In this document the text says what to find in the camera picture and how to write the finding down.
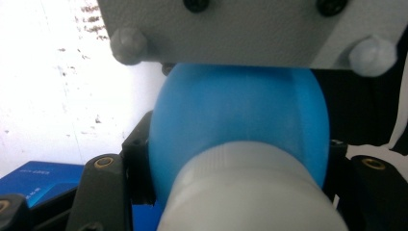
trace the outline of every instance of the white wall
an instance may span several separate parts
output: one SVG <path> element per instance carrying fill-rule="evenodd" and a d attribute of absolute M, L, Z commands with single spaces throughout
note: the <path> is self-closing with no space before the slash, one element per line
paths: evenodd
<path fill-rule="evenodd" d="M 102 18 L 88 22 L 99 11 L 83 11 L 96 5 L 0 0 L 0 177 L 28 161 L 84 164 L 118 153 L 153 109 L 161 65 L 119 64 Z"/>

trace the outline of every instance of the white knob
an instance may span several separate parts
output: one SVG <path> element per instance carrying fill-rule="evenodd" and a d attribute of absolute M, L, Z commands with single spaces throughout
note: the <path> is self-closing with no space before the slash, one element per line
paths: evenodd
<path fill-rule="evenodd" d="M 138 64 L 147 55 L 147 39 L 137 28 L 119 28 L 111 37 L 112 53 L 122 64 Z"/>
<path fill-rule="evenodd" d="M 395 45 L 378 36 L 359 42 L 349 56 L 351 69 L 364 77 L 377 77 L 389 70 L 396 62 Z"/>

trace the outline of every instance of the brass insert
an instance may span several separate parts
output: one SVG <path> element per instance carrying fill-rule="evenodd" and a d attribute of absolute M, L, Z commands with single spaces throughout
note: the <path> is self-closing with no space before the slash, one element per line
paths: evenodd
<path fill-rule="evenodd" d="M 367 167 L 371 167 L 376 170 L 384 170 L 385 165 L 382 162 L 379 162 L 377 160 L 374 160 L 372 158 L 365 158 L 362 160 L 363 164 L 366 165 Z"/>
<path fill-rule="evenodd" d="M 103 157 L 97 160 L 94 165 L 95 167 L 101 168 L 101 167 L 106 167 L 113 162 L 114 162 L 114 159 L 112 157 Z"/>
<path fill-rule="evenodd" d="M 9 200 L 0 200 L 0 214 L 10 206 Z"/>

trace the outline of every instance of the screw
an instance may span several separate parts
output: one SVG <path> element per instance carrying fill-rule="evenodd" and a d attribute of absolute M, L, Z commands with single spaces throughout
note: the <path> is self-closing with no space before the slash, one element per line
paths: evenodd
<path fill-rule="evenodd" d="M 164 63 L 162 64 L 162 73 L 167 76 L 170 71 L 174 68 L 175 64 Z"/>
<path fill-rule="evenodd" d="M 316 6 L 323 16 L 334 16 L 343 11 L 347 0 L 318 0 Z"/>
<path fill-rule="evenodd" d="M 192 13 L 201 13 L 204 12 L 210 0 L 183 0 L 184 6 Z"/>

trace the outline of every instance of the blue box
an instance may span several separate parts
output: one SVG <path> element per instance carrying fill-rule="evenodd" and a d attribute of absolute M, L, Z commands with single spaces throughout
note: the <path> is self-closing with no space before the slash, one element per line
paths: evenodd
<path fill-rule="evenodd" d="M 23 194 L 29 207 L 69 191 L 81 179 L 83 166 L 45 162 L 28 162 L 0 179 L 0 194 Z M 156 230 L 162 215 L 161 206 L 134 205 L 134 230 Z"/>

